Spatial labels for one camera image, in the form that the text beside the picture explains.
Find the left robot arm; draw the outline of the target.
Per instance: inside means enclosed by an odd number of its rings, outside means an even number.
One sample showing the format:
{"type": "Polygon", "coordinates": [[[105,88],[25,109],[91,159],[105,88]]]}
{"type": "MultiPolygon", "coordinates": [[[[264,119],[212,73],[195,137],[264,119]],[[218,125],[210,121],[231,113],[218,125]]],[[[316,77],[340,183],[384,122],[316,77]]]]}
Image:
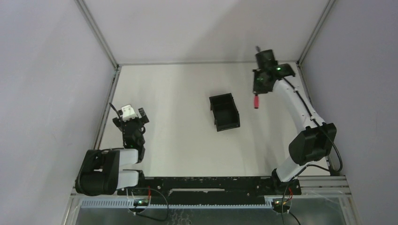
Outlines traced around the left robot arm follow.
{"type": "Polygon", "coordinates": [[[135,111],[123,106],[113,123],[122,133],[121,148],[88,150],[75,181],[75,190],[86,196],[112,195],[119,189],[134,187],[141,172],[123,169],[139,164],[145,156],[145,124],[149,122],[143,108],[135,111]]]}

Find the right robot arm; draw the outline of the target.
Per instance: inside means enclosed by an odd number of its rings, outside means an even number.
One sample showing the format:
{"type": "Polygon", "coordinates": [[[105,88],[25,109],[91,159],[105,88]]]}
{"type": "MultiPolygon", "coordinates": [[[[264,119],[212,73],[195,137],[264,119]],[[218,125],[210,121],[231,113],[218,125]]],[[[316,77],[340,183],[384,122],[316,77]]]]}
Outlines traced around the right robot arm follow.
{"type": "Polygon", "coordinates": [[[280,64],[271,49],[262,50],[256,46],[257,68],[253,69],[253,106],[259,108],[259,95],[275,93],[287,105],[289,114],[297,130],[297,136],[288,146],[289,156],[272,171],[275,183],[288,183],[295,180],[306,168],[316,167],[316,162],[330,155],[334,150],[339,167],[329,168],[336,174],[342,171],[344,164],[334,142],[337,128],[327,123],[313,108],[309,99],[288,80],[295,72],[288,63],[280,64]]]}

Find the red handled screwdriver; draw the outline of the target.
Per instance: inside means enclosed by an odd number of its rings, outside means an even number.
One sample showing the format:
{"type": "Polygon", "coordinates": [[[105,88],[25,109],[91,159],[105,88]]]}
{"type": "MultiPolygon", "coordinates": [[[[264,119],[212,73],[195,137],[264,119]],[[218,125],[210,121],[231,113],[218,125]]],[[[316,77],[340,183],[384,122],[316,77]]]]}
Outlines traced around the red handled screwdriver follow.
{"type": "Polygon", "coordinates": [[[255,109],[259,108],[259,96],[258,96],[258,94],[254,95],[253,105],[254,105],[255,109]]]}

